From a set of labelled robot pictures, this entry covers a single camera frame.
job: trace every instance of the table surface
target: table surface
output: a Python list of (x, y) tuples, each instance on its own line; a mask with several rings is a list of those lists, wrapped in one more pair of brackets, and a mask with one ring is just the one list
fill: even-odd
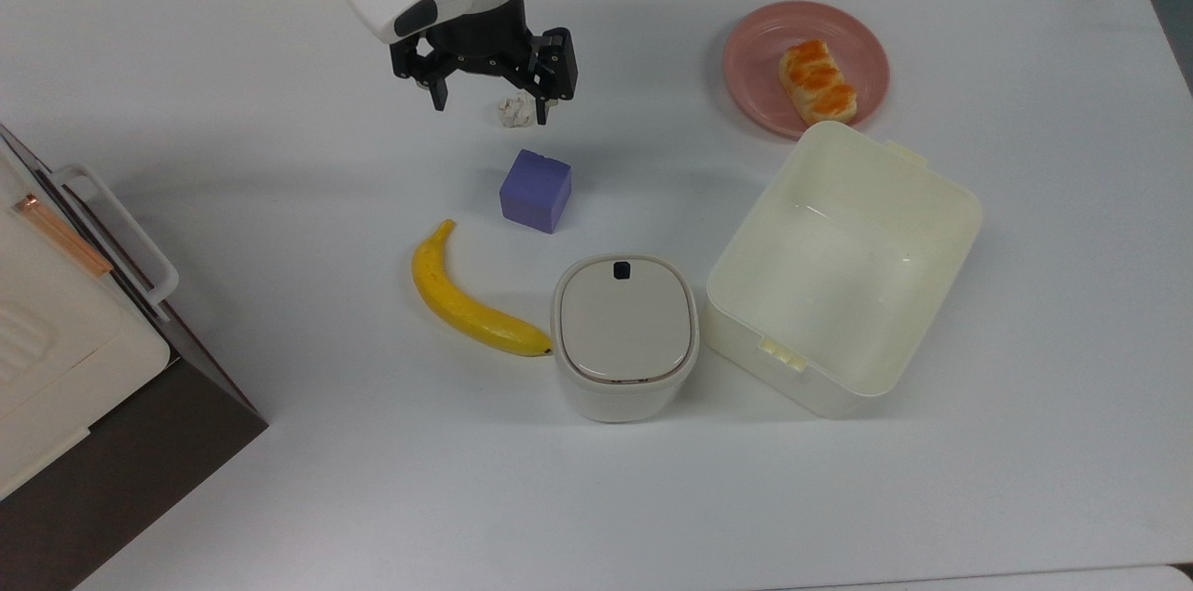
[[(342, 0), (0, 0), (0, 121), (93, 166), (174, 260), (175, 307), (272, 427), (85, 589), (772, 589), (1193, 560), (1193, 99), (1149, 0), (815, 0), (870, 26), (863, 130), (981, 198), (900, 384), (817, 419), (704, 350), (655, 419), (568, 408), (550, 358), (431, 314), (414, 246), (546, 326), (575, 260), (703, 295), (792, 144), (721, 48), (779, 0), (528, 0), (577, 99), (446, 113)], [(554, 235), (503, 221), (519, 149), (574, 168)]]

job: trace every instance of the black button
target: black button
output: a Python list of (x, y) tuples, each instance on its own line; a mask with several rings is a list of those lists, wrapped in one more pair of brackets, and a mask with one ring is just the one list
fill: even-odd
[(394, 20), (394, 32), (400, 37), (408, 37), (422, 27), (434, 25), (439, 19), (439, 6), (434, 0), (422, 0), (406, 10)]

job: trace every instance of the plastic storage box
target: plastic storage box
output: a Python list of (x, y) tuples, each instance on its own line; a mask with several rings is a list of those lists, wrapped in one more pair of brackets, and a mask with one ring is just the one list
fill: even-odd
[(709, 275), (705, 341), (845, 417), (898, 382), (981, 224), (973, 193), (916, 154), (814, 125)]

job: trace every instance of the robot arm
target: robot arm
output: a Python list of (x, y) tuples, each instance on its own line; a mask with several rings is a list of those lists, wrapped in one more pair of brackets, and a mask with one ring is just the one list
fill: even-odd
[[(447, 103), (446, 78), (456, 70), (505, 78), (534, 97), (538, 122), (548, 106), (575, 93), (571, 35), (563, 27), (533, 36), (523, 0), (348, 0), (360, 20), (389, 44), (394, 74)], [(427, 39), (432, 51), (419, 54)]]

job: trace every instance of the banana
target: banana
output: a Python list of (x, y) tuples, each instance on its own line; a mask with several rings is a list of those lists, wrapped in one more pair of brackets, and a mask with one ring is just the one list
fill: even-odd
[(456, 221), (446, 220), (414, 250), (410, 273), (427, 307), (453, 328), (494, 349), (519, 356), (551, 353), (551, 339), (521, 319), (486, 307), (452, 283), (444, 267), (444, 247)]

